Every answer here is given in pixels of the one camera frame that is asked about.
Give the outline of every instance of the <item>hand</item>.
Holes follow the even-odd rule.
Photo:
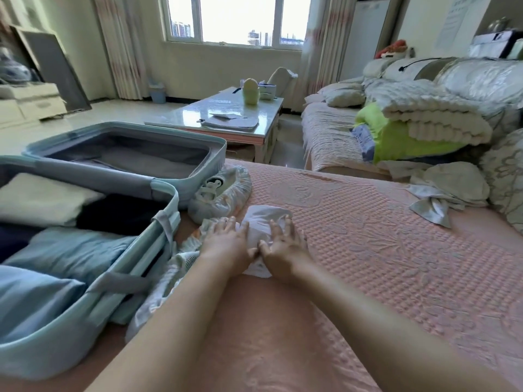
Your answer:
[[[200,249],[200,259],[223,266],[229,277],[244,272],[258,253],[258,249],[247,250],[249,223],[242,224],[236,231],[236,218],[222,217],[207,233]]]
[[[296,232],[289,216],[285,216],[285,231],[271,220],[270,232],[273,241],[270,247],[265,241],[258,243],[265,266],[280,281],[292,282],[296,267],[302,264],[314,264],[307,247],[307,238],[303,231]]]

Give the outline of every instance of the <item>shoe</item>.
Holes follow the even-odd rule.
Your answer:
[[[251,195],[249,171],[243,166],[222,169],[208,178],[189,202],[187,212],[197,224],[204,219],[236,215]]]

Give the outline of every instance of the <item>tiled floor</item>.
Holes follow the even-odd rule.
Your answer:
[[[0,130],[0,154],[19,155],[29,143],[101,122],[124,121],[143,124],[148,116],[182,106],[184,105],[178,103],[155,105],[151,102],[126,100],[95,103],[92,110],[45,121],[39,126]],[[280,134],[271,164],[303,169],[303,156],[301,119],[295,115],[284,114],[280,117]]]

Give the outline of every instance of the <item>curtain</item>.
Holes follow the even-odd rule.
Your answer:
[[[292,109],[339,79],[357,0],[311,0]]]
[[[95,0],[95,6],[118,96],[131,100],[147,97],[147,69],[135,0]]]

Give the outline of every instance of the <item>open suitcase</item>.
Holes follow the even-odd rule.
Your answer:
[[[105,122],[35,142],[23,154],[46,159],[55,167],[68,164],[68,170],[77,173],[117,173],[137,184],[144,177],[156,177],[176,188],[182,210],[200,185],[223,167],[226,146],[224,139],[209,135]],[[148,191],[145,183],[135,196],[144,197]]]
[[[125,174],[101,173],[86,168],[77,173],[68,163],[56,164],[45,159],[0,157],[0,186],[21,172],[71,183],[101,193],[133,195],[146,199],[162,195],[170,198],[162,217],[130,243],[112,266],[89,285],[85,293],[46,326],[24,338],[0,344],[0,374],[39,380],[74,367],[87,355],[111,317],[128,322],[142,301],[139,297],[151,286],[173,253],[173,232],[180,224],[176,189],[152,177],[128,179]]]

